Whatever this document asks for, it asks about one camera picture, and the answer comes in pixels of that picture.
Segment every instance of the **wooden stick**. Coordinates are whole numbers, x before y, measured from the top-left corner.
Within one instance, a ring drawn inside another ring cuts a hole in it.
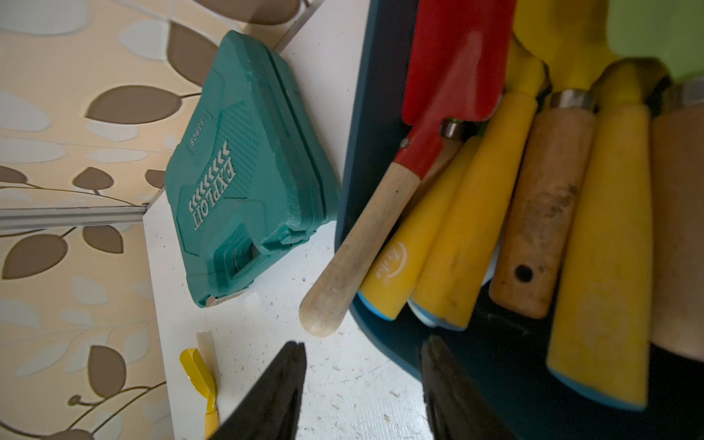
[[[301,325],[313,336],[332,334],[420,178],[392,163],[340,249],[301,302]]]
[[[547,315],[595,123],[591,111],[576,107],[535,117],[491,282],[500,306]]]
[[[653,122],[653,343],[704,362],[704,103]]]

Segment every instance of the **green object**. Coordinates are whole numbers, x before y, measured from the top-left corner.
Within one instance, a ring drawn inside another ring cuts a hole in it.
[[[657,57],[674,82],[704,73],[703,0],[610,0],[607,36],[616,54]]]
[[[225,35],[165,188],[200,307],[247,288],[335,220],[337,179],[278,54]]]

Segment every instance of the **brown leaf print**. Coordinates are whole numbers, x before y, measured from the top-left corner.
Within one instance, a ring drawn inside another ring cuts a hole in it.
[[[291,20],[299,0],[196,0],[212,12],[253,25],[280,25]]]
[[[13,168],[0,165],[0,182],[27,183],[27,176]]]
[[[90,103],[86,118],[113,124],[144,124],[168,118],[181,108],[181,97],[151,86],[119,86]]]
[[[76,406],[79,403],[81,403],[81,395],[80,394],[74,394],[68,399],[68,402],[66,402],[69,406]]]
[[[57,265],[68,252],[66,241],[53,234],[35,234],[12,246],[2,268],[3,279],[31,277]]]
[[[110,347],[94,345],[88,356],[88,382],[93,392],[108,398],[122,391],[127,381],[125,359]]]
[[[147,170],[144,173],[144,179],[152,187],[159,189],[164,187],[164,172],[161,170]]]
[[[122,235],[110,225],[86,226],[83,228],[83,239],[92,248],[109,253],[122,253]]]
[[[190,82],[203,86],[218,47],[203,35],[173,21],[170,23],[166,57],[169,64]]]
[[[97,191],[110,188],[115,184],[113,178],[105,171],[88,167],[73,179],[73,185],[83,189]]]
[[[42,438],[44,440],[93,440],[93,435],[83,429],[69,429]]]

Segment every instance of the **teal tool case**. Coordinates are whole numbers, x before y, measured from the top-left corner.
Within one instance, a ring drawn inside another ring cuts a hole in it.
[[[337,179],[283,58],[225,35],[165,189],[199,307],[243,291],[337,218]]]

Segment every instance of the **metal ferrule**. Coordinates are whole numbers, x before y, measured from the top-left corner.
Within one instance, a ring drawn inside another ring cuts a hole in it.
[[[594,99],[589,92],[582,89],[568,89],[562,92],[553,93],[550,97],[550,108],[583,108],[584,110],[594,110]]]
[[[662,94],[663,113],[701,103],[704,103],[704,76],[673,84]]]
[[[447,118],[440,124],[440,135],[448,139],[461,141],[465,138],[466,125],[457,118]]]

